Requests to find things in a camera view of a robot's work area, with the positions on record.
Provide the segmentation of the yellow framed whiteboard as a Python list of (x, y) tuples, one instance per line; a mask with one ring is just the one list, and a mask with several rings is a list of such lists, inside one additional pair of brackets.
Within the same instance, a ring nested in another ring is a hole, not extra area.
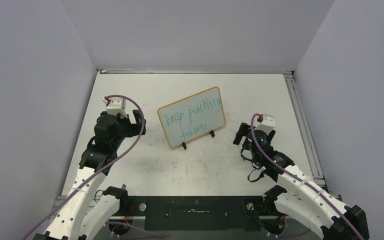
[(213, 86), (160, 107), (157, 115), (171, 149), (206, 135), (226, 124), (221, 90)]

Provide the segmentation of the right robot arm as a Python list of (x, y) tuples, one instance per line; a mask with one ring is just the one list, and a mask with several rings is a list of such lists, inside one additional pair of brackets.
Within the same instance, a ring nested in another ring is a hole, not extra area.
[(298, 221), (322, 240), (368, 240), (367, 216), (358, 205), (353, 207), (335, 198), (314, 179), (301, 171), (284, 153), (274, 150), (275, 131), (266, 133), (261, 126), (241, 123), (233, 140), (242, 151), (249, 151), (258, 176), (270, 177), (275, 185), (263, 195), (263, 209), (269, 214), (284, 214)]

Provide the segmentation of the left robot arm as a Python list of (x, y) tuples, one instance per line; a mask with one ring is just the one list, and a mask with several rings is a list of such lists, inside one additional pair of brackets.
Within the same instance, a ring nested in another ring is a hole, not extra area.
[(35, 234), (35, 240), (92, 240), (113, 214), (121, 216), (129, 210), (124, 187), (110, 186), (96, 206), (90, 208), (90, 203), (112, 165), (121, 158), (118, 149), (122, 142), (135, 137), (136, 144), (146, 133), (143, 111), (135, 109), (133, 116), (134, 123), (123, 108), (100, 114), (69, 194), (52, 213), (54, 219), (44, 233)]

